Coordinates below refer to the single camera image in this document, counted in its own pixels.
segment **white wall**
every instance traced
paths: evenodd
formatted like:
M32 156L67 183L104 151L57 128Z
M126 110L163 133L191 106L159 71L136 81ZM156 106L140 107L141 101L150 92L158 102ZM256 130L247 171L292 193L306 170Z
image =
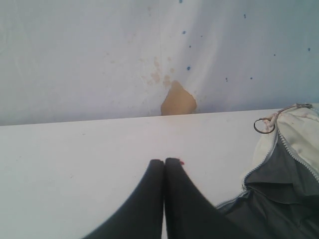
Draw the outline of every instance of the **white wall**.
M318 12L317 0L1 0L0 125L160 115L165 75L196 112L319 102Z

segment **dark gray fabric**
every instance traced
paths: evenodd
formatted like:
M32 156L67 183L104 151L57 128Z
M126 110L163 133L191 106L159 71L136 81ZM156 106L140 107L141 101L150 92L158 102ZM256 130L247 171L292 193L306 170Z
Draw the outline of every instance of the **dark gray fabric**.
M319 183L280 139L245 184L244 197L219 209L231 221L260 239L319 238Z

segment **zipper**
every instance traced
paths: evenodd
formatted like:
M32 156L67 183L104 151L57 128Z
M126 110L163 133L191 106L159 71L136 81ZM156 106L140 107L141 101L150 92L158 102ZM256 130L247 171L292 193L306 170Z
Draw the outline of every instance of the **zipper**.
M276 132L276 133L274 133L274 136L273 136L273 138L272 138L272 142L273 142L273 143L272 143L272 146L270 147L270 149L269 149L268 152L266 153L265 158L262 160L262 162L261 162L260 164L258 164L257 167L255 167L254 169L252 169L252 170L251 170L249 173L247 173L246 176L244 177L243 182L242 182L242 188L243 188L243 190L242 190L236 197L233 197L233 198L230 199L230 200L227 200L227 201L224 201L224 202L222 202L222 203L217 204L217 206L215 206L217 209L220 209L220 208L224 207L224 206L227 205L227 204L230 204L230 203L235 202L235 201L237 200L237 198L239 198L239 197L245 195L245 193L247 193L247 187L246 187L246 183L245 183L245 182L246 182L246 179L247 179L253 172L255 172L257 169L259 169L265 162L268 161L268 159L270 158L270 156L273 154L273 151L274 151L274 149L275 149L275 145L276 145L276 143L277 143L277 140L278 140L278 134L277 134L277 132Z
M319 182L319 174L312 169L312 167L307 163L305 162L296 152L293 148L291 148L289 146L289 143L288 141L285 139L285 137L279 132L279 136L280 136L280 139L281 141L283 142L284 146L285 146L285 149L286 151L288 152L288 154L295 160L297 161L298 163L300 163L301 165L303 165L314 177L315 179Z

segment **metal ring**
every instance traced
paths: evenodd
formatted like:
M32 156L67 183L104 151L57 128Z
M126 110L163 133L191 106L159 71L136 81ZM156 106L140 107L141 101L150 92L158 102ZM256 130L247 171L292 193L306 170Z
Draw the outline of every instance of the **metal ring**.
M264 131L261 131L261 130L257 129L256 123L257 123L258 121L261 121L261 120L271 121L271 120L268 119L268 118L260 118L260 119L256 120L256 121L254 122L254 129L255 129L255 131L257 131L258 133L262 133L262 134L268 134L268 133L271 133L271 132L273 132L273 131L275 130L275 125L273 126L273 128L272 128L269 132L264 132Z

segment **black fabric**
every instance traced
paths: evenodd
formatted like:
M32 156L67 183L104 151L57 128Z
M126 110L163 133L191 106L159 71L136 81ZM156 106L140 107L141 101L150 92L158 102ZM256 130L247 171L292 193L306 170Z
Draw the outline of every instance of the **black fabric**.
M178 159L165 162L165 216L169 239L252 239L198 191Z
M163 183L164 163L151 160L132 195L85 239L160 239Z
M245 185L248 197L219 209L229 220L260 239L319 238L319 184L280 139Z

